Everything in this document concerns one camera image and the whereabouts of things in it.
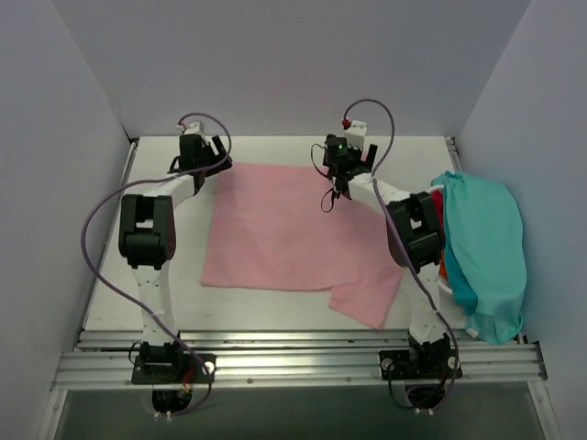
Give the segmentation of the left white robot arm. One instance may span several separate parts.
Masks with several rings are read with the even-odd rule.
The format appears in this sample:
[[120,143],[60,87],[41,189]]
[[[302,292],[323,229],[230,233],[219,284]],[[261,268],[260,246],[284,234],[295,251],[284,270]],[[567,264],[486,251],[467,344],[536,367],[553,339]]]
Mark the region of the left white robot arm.
[[141,303],[138,362],[143,371],[151,369],[164,384],[178,382],[185,372],[169,282],[177,248],[174,211],[196,196],[208,177],[231,166],[232,159],[219,136],[183,134],[169,176],[151,181],[146,192],[126,194],[121,200],[118,250],[131,268]]

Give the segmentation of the pink t shirt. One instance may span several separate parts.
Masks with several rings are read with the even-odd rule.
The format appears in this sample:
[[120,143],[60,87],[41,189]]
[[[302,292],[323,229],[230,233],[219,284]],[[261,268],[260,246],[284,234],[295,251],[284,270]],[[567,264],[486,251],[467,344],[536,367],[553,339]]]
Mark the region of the pink t shirt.
[[310,167],[236,163],[216,179],[202,285],[331,293],[331,309],[381,329],[402,269],[382,214],[341,199]]

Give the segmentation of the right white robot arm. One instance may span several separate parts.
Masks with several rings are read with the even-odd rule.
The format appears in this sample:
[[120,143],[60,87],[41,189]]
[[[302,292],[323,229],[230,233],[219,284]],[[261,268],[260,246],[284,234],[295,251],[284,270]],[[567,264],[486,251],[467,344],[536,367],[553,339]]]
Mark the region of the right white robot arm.
[[421,292],[409,296],[410,326],[407,367],[418,378],[436,372],[452,355],[451,336],[438,316],[440,301],[419,279],[422,268],[437,265],[445,247],[445,235],[430,192],[407,192],[372,175],[377,146],[367,152],[351,145],[351,135],[326,136],[324,176],[332,189],[332,201],[345,197],[384,215],[389,252],[400,267],[411,272]]

